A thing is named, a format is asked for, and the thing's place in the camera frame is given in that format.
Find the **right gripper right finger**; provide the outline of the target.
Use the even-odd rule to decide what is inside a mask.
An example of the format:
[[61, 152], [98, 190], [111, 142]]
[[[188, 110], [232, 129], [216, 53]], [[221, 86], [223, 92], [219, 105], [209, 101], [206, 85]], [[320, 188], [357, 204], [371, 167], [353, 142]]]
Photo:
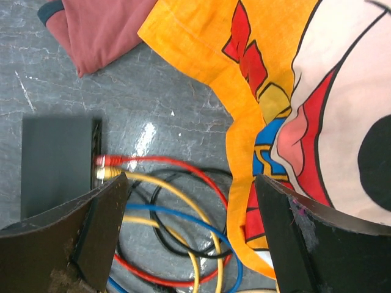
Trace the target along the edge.
[[390, 292], [390, 227], [255, 180], [280, 292]]

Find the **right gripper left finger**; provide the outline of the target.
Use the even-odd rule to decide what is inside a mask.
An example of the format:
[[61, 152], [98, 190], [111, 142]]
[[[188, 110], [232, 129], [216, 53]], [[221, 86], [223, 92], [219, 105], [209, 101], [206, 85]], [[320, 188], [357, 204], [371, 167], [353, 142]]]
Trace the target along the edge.
[[128, 200], [128, 179], [1, 230], [1, 292], [104, 292]]

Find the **black network switch box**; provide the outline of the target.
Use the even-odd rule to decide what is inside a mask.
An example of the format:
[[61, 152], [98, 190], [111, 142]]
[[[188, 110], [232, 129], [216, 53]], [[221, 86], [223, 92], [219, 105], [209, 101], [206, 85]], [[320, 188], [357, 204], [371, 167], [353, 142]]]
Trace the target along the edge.
[[22, 120], [21, 219], [41, 214], [93, 189], [103, 120], [42, 115]]

